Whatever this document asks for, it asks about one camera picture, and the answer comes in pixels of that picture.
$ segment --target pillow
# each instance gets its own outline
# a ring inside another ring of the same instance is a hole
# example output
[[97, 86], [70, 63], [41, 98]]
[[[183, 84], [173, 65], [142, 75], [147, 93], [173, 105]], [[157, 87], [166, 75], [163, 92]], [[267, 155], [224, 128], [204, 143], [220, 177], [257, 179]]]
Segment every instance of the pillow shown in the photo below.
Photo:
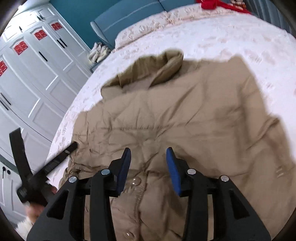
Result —
[[172, 24], [178, 24], [187, 20], [210, 18], [224, 14], [236, 14], [236, 12], [222, 7], [217, 7], [214, 10], [205, 10], [202, 9], [200, 3], [179, 7], [168, 12], [169, 21]]
[[168, 25], [169, 16], [166, 11], [151, 15], [119, 32], [115, 39], [115, 48], [122, 48], [138, 38]]

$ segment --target blue gripper pad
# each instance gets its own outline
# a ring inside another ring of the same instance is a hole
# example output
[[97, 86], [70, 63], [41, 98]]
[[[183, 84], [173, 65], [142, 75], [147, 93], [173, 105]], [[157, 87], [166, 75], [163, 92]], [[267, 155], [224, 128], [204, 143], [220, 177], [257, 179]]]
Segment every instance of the blue gripper pad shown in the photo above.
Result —
[[167, 159], [168, 170], [170, 172], [170, 178], [172, 180], [174, 190], [180, 196], [181, 195], [181, 179], [175, 164], [175, 161], [176, 161], [175, 154], [173, 152], [173, 149], [170, 147], [166, 151], [166, 159]]
[[122, 166], [117, 176], [117, 187], [116, 191], [120, 195], [120, 193], [124, 190], [124, 186], [126, 184], [126, 178], [128, 176], [128, 170], [131, 164], [131, 150], [129, 148], [125, 148], [122, 157], [121, 157]]

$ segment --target red cloth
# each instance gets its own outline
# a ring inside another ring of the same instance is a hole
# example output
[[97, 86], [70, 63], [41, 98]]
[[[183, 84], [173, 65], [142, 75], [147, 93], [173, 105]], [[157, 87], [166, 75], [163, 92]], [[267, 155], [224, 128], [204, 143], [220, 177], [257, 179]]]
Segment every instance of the red cloth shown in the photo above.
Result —
[[215, 9], [217, 6], [219, 6], [219, 7], [234, 10], [237, 12], [251, 14], [248, 10], [244, 10], [244, 9], [237, 8], [235, 6], [228, 5], [227, 3], [221, 2], [220, 0], [196, 0], [196, 2], [202, 4], [202, 9], [207, 9], [207, 10]]

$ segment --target blue headboard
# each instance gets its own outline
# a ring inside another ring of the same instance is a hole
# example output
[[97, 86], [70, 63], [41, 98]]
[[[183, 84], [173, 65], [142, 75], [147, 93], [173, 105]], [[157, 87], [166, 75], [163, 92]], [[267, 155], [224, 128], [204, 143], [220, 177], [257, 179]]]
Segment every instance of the blue headboard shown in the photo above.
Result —
[[153, 14], [194, 4], [195, 0], [122, 0], [98, 16], [91, 27], [110, 48], [117, 34], [128, 26]]
[[[196, 0], [121, 0], [98, 16], [91, 27], [110, 48], [115, 47], [117, 34], [128, 26], [162, 11], [194, 4]], [[289, 24], [269, 0], [245, 0], [247, 8], [261, 19], [292, 33]]]

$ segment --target bed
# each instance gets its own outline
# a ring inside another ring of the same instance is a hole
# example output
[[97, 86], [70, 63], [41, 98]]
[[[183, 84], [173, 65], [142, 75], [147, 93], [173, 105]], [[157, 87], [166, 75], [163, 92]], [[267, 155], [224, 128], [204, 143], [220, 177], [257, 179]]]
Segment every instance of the bed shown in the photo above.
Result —
[[[105, 39], [109, 43], [114, 40], [115, 43], [117, 34], [123, 28], [121, 26], [116, 34], [112, 33], [112, 37], [108, 35]], [[220, 14], [209, 14], [198, 20], [171, 22], [113, 50], [89, 78], [65, 114], [48, 159], [70, 144], [78, 114], [90, 110], [101, 100], [100, 88], [106, 81], [140, 56], [158, 55], [169, 48], [181, 49], [184, 59], [223, 61], [234, 55], [242, 56], [257, 79], [268, 111], [282, 119], [291, 153], [296, 159], [296, 39], [285, 30], [255, 16], [222, 10]], [[58, 187], [67, 165], [68, 160], [51, 174], [51, 184]]]

